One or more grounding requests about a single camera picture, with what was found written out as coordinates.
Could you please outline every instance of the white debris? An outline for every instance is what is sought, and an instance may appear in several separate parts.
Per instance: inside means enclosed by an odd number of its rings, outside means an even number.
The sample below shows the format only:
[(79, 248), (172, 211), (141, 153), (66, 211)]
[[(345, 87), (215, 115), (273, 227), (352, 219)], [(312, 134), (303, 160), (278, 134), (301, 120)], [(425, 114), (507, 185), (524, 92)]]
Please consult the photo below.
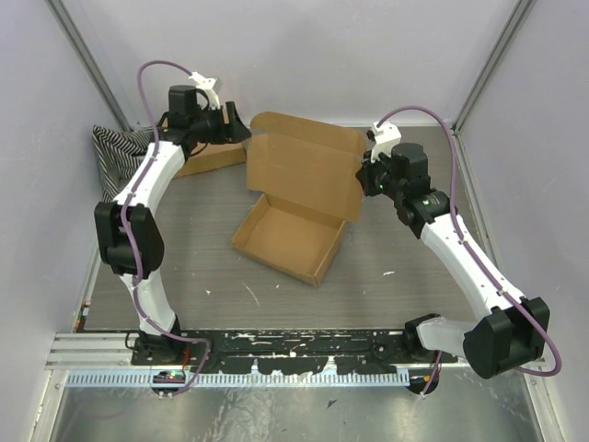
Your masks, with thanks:
[(243, 284), (244, 287), (247, 288), (247, 290), (251, 293), (251, 295), (254, 297), (254, 300), (256, 301), (256, 304), (258, 304), (258, 307), (260, 306), (260, 302), (258, 302), (258, 299), (256, 298), (256, 296), (254, 295), (254, 292), (251, 291), (251, 288), (248, 287), (248, 285), (246, 283), (241, 283)]

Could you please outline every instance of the white wall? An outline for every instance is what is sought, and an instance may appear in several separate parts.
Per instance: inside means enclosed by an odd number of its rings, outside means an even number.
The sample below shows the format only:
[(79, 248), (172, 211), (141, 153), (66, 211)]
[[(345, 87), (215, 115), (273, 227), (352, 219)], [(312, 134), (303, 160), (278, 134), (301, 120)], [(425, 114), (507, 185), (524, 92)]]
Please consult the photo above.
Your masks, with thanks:
[(0, 56), (0, 438), (13, 442), (31, 428), (94, 247), (90, 129), (116, 126), (45, 2), (2, 2)]
[(549, 387), (578, 441), (589, 434), (587, 23), (587, 2), (538, 1), (464, 129), (500, 264), (550, 306), (563, 370)]
[[(515, 3), (64, 0), (131, 124), (146, 124), (135, 72), (154, 58), (220, 77), (245, 122), (282, 111), (366, 124), (406, 104), (454, 121)], [(147, 75), (157, 113), (184, 77)]]

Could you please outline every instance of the striped cloth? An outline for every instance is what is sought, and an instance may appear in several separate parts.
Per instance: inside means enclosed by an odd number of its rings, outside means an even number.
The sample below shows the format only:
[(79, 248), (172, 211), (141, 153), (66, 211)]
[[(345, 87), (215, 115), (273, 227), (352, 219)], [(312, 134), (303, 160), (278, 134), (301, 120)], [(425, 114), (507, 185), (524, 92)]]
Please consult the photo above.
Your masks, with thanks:
[(112, 201), (122, 191), (139, 169), (153, 138), (151, 129), (121, 133), (94, 126), (92, 139), (98, 156), (103, 201)]

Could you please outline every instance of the open cardboard box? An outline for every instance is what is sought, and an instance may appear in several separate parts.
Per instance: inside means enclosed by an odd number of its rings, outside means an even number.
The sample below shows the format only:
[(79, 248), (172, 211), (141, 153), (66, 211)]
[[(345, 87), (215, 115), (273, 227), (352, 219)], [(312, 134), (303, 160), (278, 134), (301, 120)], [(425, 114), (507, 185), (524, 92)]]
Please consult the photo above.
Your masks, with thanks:
[(251, 121), (248, 187), (262, 191), (233, 236), (250, 258), (319, 285), (360, 213), (355, 178), (363, 135), (352, 129), (264, 112)]

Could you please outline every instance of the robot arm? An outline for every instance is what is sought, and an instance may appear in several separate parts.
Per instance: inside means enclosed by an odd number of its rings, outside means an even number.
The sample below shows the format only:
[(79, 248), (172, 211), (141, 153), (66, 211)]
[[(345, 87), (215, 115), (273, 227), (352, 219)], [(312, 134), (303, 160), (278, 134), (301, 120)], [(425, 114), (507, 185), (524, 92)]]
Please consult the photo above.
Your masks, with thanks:
[[(144, 315), (139, 314), (139, 344), (146, 351), (156, 348), (160, 354), (168, 352), (172, 358), (181, 351), (178, 342), (162, 336), (145, 318), (165, 332), (175, 335), (181, 332), (162, 285), (160, 265), (164, 258), (164, 241), (155, 221), (157, 206), (198, 143), (238, 143), (251, 136), (237, 115), (235, 103), (227, 102), (225, 109), (219, 105), (213, 89), (214, 79), (197, 73), (191, 78), (204, 92), (209, 104), (204, 108), (198, 105), (198, 90), (194, 86), (171, 87), (168, 112), (164, 114), (166, 118), (162, 118), (162, 121), (167, 120), (167, 126), (157, 128), (158, 148), (155, 143), (149, 145), (142, 164), (121, 193), (110, 203), (99, 203), (94, 213), (101, 260), (122, 279), (132, 297), (136, 288), (141, 299)], [(143, 268), (143, 278), (137, 284), (133, 281), (138, 274), (133, 246), (121, 221), (121, 209), (130, 194), (133, 197), (128, 203), (127, 216)]]
[[(428, 159), (422, 146), (399, 144), (398, 131), (390, 126), (388, 122), (380, 127), (375, 124), (368, 133), (376, 145), (372, 152), (364, 154), (363, 166), (356, 174), (364, 194), (382, 193), (393, 200), (401, 222), (452, 274), (477, 321), (451, 321), (436, 314), (409, 321), (404, 331), (407, 348), (415, 355), (425, 350), (441, 350), (462, 356), (482, 378), (494, 377), (541, 357), (544, 340), (502, 293), (510, 293), (544, 330), (549, 323), (548, 307), (541, 298), (526, 299), (507, 281), (468, 233), (460, 215), (456, 215), (456, 221), (462, 238), (458, 236), (449, 198), (430, 187)], [(489, 276), (464, 247), (466, 242), (490, 274), (501, 281), (502, 290), (490, 283)]]

